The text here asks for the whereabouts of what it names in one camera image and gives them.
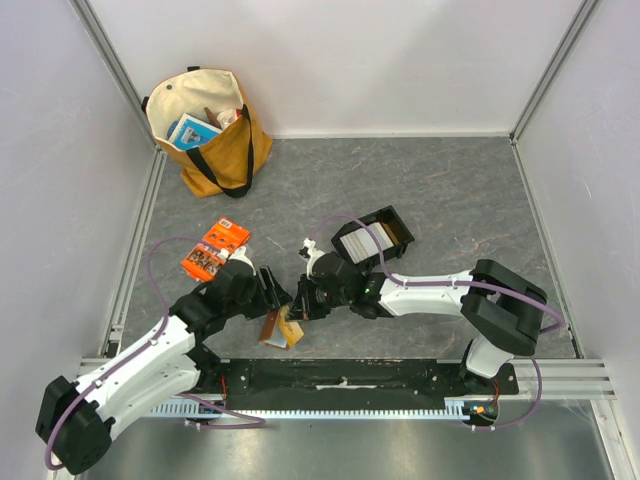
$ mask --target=book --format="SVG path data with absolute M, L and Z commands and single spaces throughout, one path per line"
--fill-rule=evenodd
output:
M 189 150 L 208 143 L 221 132 L 222 130 L 219 128 L 185 113 L 173 129 L 173 133 L 169 137 L 169 143 L 172 143 L 180 150 Z

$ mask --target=white panel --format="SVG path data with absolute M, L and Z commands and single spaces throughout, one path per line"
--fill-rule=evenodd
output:
M 578 338 L 640 445 L 640 4 L 604 1 L 521 142 Z
M 38 479 L 44 388 L 98 349 L 153 154 L 68 2 L 3 2 L 0 32 L 0 465 Z
M 234 70 L 268 132 L 507 132 L 579 0 L 93 0 L 139 93 Z

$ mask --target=metal frame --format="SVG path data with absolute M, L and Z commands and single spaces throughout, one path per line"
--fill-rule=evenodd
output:
M 569 304 L 564 295 L 564 292 L 565 292 L 564 282 L 562 281 L 562 278 L 560 276 L 558 263 L 556 261 L 555 255 L 553 254 L 553 249 L 551 248 L 549 232 L 547 230 L 546 224 L 544 223 L 542 215 L 540 214 L 540 210 L 538 208 L 538 202 L 533 194 L 531 185 L 529 184 L 529 179 L 527 177 L 526 169 L 522 162 L 522 158 L 520 157 L 518 144 L 512 141 L 511 148 L 513 149 L 513 155 L 516 159 L 516 165 L 518 166 L 518 171 L 520 172 L 520 178 L 522 179 L 522 185 L 524 187 L 525 194 L 527 195 L 527 199 L 529 200 L 529 206 L 531 207 L 531 214 L 533 215 L 533 221 L 536 224 L 538 237 L 540 237 L 540 242 L 542 243 L 542 251 L 544 252 L 544 256 L 545 256 L 545 259 L 547 260 L 547 264 L 549 265 L 549 273 L 551 274 L 551 280 L 553 281 L 553 286 L 555 287 L 556 293 L 558 294 L 560 309 L 562 310 L 562 315 L 567 321 L 569 334 L 571 335 L 571 342 L 573 343 L 573 348 L 576 352 L 576 356 L 578 358 L 583 358 L 584 351 L 582 350 L 582 347 L 580 345 L 579 336 L 575 334 L 573 314 L 571 312 L 571 309 L 569 308 Z
M 104 31 L 104 28 L 102 28 L 102 24 L 100 23 L 96 12 L 93 10 L 91 3 L 89 2 L 89 0 L 70 0 L 70 2 L 76 13 L 80 17 L 80 20 L 84 24 L 87 33 L 100 52 L 100 55 L 104 59 L 107 68 L 118 84 L 118 87 L 122 91 L 122 94 L 124 95 L 129 105 L 131 105 L 131 108 L 136 115 L 136 120 L 142 127 L 143 131 L 146 132 L 145 137 L 150 144 L 154 144 L 153 136 L 151 135 L 151 129 L 149 127 L 149 122 L 147 122 L 146 115 L 140 107 L 140 97 L 136 92 L 136 89 L 133 86 L 133 83 L 131 82 L 127 71 L 122 65 L 122 62 L 120 61 L 115 48 L 113 48 L 109 37 Z
M 593 400 L 591 408 L 593 408 L 614 478 L 619 480 L 640 478 L 633 450 L 625 441 L 624 420 L 618 401 Z
M 104 365 L 108 358 L 85 358 L 78 369 L 78 376 L 86 375 Z M 440 360 L 439 363 L 460 363 L 460 360 Z M 511 360 L 515 367 L 520 393 L 503 396 L 503 401 L 530 401 L 538 389 L 538 377 L 531 360 Z M 542 400 L 615 400 L 615 393 L 604 362 L 597 359 L 541 359 Z M 491 397 L 466 395 L 447 400 L 486 400 Z
M 542 77 L 540 77 L 536 88 L 533 90 L 533 94 L 529 98 L 524 110 L 520 114 L 520 118 L 518 118 L 518 121 L 513 127 L 513 131 L 510 135 L 513 141 L 517 142 L 520 137 L 522 137 L 522 134 L 529 125 L 531 118 L 549 91 L 549 87 L 551 87 L 551 84 L 557 77 L 558 72 L 573 49 L 576 40 L 580 36 L 580 33 L 591 18 L 592 13 L 599 3 L 600 0 L 583 0 L 578 7 L 578 11 L 573 16 L 567 31 L 564 33 L 555 52 L 553 52 L 553 56 L 551 57 L 547 68 L 545 68 L 542 73 Z
M 104 341 L 100 346 L 98 356 L 115 356 L 120 350 L 120 341 L 122 339 L 127 310 L 129 309 L 131 292 L 138 273 L 149 224 L 151 223 L 153 206 L 158 196 L 158 191 L 160 190 L 160 182 L 162 181 L 162 172 L 164 171 L 166 159 L 166 153 L 156 147 L 149 178 L 147 179 L 133 234 L 129 242 L 129 248 L 127 249 L 127 257 L 124 262 L 120 281 L 109 308 L 107 323 L 102 336 Z

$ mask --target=purple cable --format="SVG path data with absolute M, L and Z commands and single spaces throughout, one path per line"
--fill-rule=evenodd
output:
M 87 395 L 89 395 L 91 392 L 93 392 L 97 386 L 96 386 L 96 382 L 100 381 L 100 382 L 104 382 L 109 375 L 113 374 L 114 372 L 116 372 L 117 370 L 119 370 L 120 368 L 122 368 L 124 365 L 126 365 L 127 363 L 129 363 L 130 361 L 132 361 L 134 358 L 138 357 L 142 352 L 144 352 L 147 348 L 149 348 L 152 345 L 152 341 L 158 340 L 158 338 L 160 338 L 162 336 L 162 334 L 164 333 L 164 331 L 167 328 L 167 325 L 169 323 L 169 304 L 167 303 L 167 300 L 164 298 L 164 295 L 162 294 L 162 291 L 160 290 L 160 286 L 158 285 L 158 282 L 156 282 L 156 279 L 153 277 L 153 273 L 151 271 L 151 258 L 153 257 L 153 254 L 158 250 L 158 248 L 160 248 L 162 245 L 169 243 L 169 242 L 175 242 L 175 241 L 189 241 L 189 242 L 193 242 L 196 244 L 201 244 L 204 245 L 216 252 L 219 252 L 220 249 L 218 249 L 217 247 L 214 247 L 213 245 L 211 245 L 208 242 L 205 242 L 202 239 L 198 239 L 198 238 L 192 238 L 192 237 L 182 237 L 182 236 L 178 236 L 178 237 L 170 237 L 170 238 L 165 238 L 164 240 L 160 240 L 159 242 L 157 242 L 156 244 L 154 244 L 151 249 L 149 250 L 149 254 L 147 256 L 147 262 L 146 262 L 146 271 L 147 271 L 147 277 L 149 278 L 149 282 L 151 283 L 151 286 L 153 287 L 153 290 L 156 292 L 156 295 L 158 296 L 158 299 L 160 300 L 160 303 L 162 304 L 162 323 L 160 324 L 160 328 L 158 328 L 158 331 L 149 339 L 148 342 L 144 343 L 143 345 L 140 346 L 140 348 L 138 348 L 137 350 L 135 350 L 131 355 L 128 355 L 127 357 L 123 358 L 122 360 L 120 360 L 118 363 L 116 363 L 113 367 L 111 367 L 110 369 L 108 369 L 107 371 L 105 371 L 102 375 L 100 375 L 96 380 L 94 380 L 91 385 L 89 385 L 86 389 L 84 389 L 72 402 L 71 404 L 66 408 L 66 410 L 64 412 L 62 412 L 62 415 L 60 415 L 60 418 L 58 419 L 58 421 L 56 422 L 56 424 L 53 427 L 53 430 L 51 430 L 51 435 L 49 435 L 49 440 L 47 441 L 47 448 L 45 449 L 45 453 L 44 453 L 44 463 L 47 466 L 47 468 L 49 470 L 60 470 L 62 468 L 64 468 L 63 464 L 59 464 L 59 465 L 55 465 L 53 463 L 52 460 L 52 455 L 53 455 L 53 445 L 56 443 L 56 439 L 58 437 L 58 434 L 60 433 L 60 429 L 62 428 L 62 425 L 64 425 L 64 423 L 67 421 L 67 419 L 69 418 L 69 416 L 73 413 L 73 411 L 76 409 L 76 407 L 80 404 L 80 402 L 82 402 L 82 400 L 84 400 Z M 253 426 L 257 426 L 257 424 L 250 424 L 249 426 L 242 426 L 242 425 L 228 425 L 229 427 L 234 427 L 234 428 L 249 428 L 249 427 L 253 427 Z
M 244 413 L 238 413 L 231 410 L 227 410 L 224 407 L 221 407 L 219 405 L 214 405 L 213 403 L 209 403 L 206 400 L 203 400 L 202 398 L 198 398 L 195 395 L 191 395 L 189 393 L 181 393 L 180 396 L 182 398 L 187 398 L 189 400 L 193 400 L 194 402 L 198 402 L 200 405 L 206 408 L 210 408 L 211 410 L 215 410 L 217 412 L 224 413 L 225 415 L 229 415 L 231 417 L 241 418 L 243 420 L 249 420 L 250 422 L 252 422 L 252 423 L 240 423 L 240 424 L 233 424 L 233 425 L 200 424 L 200 428 L 206 428 L 209 430 L 240 430 L 244 428 L 261 427 L 266 423 L 266 420 L 264 418 L 253 417 L 251 415 L 246 415 Z
M 536 393 L 536 399 L 533 401 L 533 405 L 531 406 L 529 411 L 525 413 L 522 417 L 516 420 L 512 420 L 511 422 L 502 423 L 500 425 L 495 425 L 492 427 L 478 426 L 478 427 L 475 427 L 474 430 L 480 430 L 483 432 L 493 432 L 495 430 L 504 430 L 505 428 L 515 427 L 516 425 L 519 425 L 522 422 L 529 420 L 533 416 L 533 414 L 538 411 L 538 408 L 540 408 L 540 403 L 542 400 L 542 373 L 540 372 L 540 365 L 538 365 L 538 362 L 536 362 L 535 358 L 531 358 L 530 360 L 531 360 L 531 363 L 533 363 L 533 368 L 536 369 L 536 376 L 538 377 L 538 392 Z
M 309 237 L 309 240 L 313 240 L 313 238 L 317 235 L 318 231 L 320 231 L 320 229 L 327 222 L 329 222 L 330 220 L 333 220 L 335 218 L 347 218 L 347 219 L 357 223 L 358 225 L 360 225 L 362 228 L 365 229 L 365 231 L 369 234 L 369 236 L 371 236 L 371 239 L 373 240 L 373 242 L 376 244 L 376 247 L 378 249 L 378 256 L 380 257 L 380 266 L 382 267 L 382 271 L 384 272 L 385 276 L 389 280 L 391 280 L 393 283 L 395 283 L 396 285 L 402 285 L 402 286 L 406 286 L 406 287 L 450 287 L 450 286 L 452 286 L 454 284 L 454 282 L 452 282 L 451 280 L 425 280 L 425 281 L 422 281 L 422 282 L 406 282 L 405 283 L 402 280 L 394 277 L 393 274 L 389 271 L 389 267 L 387 267 L 387 264 L 386 264 L 386 262 L 384 260 L 384 254 L 383 254 L 382 246 L 380 245 L 380 242 L 378 241 L 378 238 L 373 233 L 373 230 L 371 230 L 371 228 L 369 228 L 368 225 L 365 225 L 360 219 L 358 219 L 357 217 L 355 217 L 353 215 L 348 215 L 348 214 L 344 214 L 344 213 L 337 213 L 335 215 L 328 216 L 313 231 L 313 233 Z M 495 293 L 500 293 L 500 294 L 503 294 L 503 295 L 507 295 L 509 297 L 513 297 L 516 300 L 520 300 L 520 301 L 522 301 L 524 303 L 527 303 L 529 305 L 532 305 L 532 306 L 536 307 L 537 309 L 539 309 L 542 312 L 546 313 L 547 315 L 549 315 L 550 317 L 552 317 L 556 321 L 555 324 L 549 325 L 548 327 L 540 329 L 540 333 L 549 333 L 549 332 L 552 332 L 554 330 L 558 330 L 559 328 L 563 328 L 565 326 L 565 324 L 566 324 L 566 322 L 564 320 L 564 317 L 562 315 L 560 315 L 558 312 L 556 312 L 552 308 L 548 307 L 544 303 L 540 303 L 540 302 L 534 300 L 533 298 L 527 297 L 526 295 L 523 295 L 523 294 L 521 294 L 519 292 L 514 292 L 513 290 L 509 290 L 508 288 L 504 288 L 504 287 L 501 287 L 499 285 L 492 285 L 490 283 L 476 282 L 476 281 L 472 281 L 472 280 L 458 280 L 458 281 L 455 281 L 455 285 L 459 285 L 459 286 L 462 286 L 462 287 L 476 287 L 476 288 L 482 288 L 484 290 L 490 290 L 490 291 L 495 292 Z

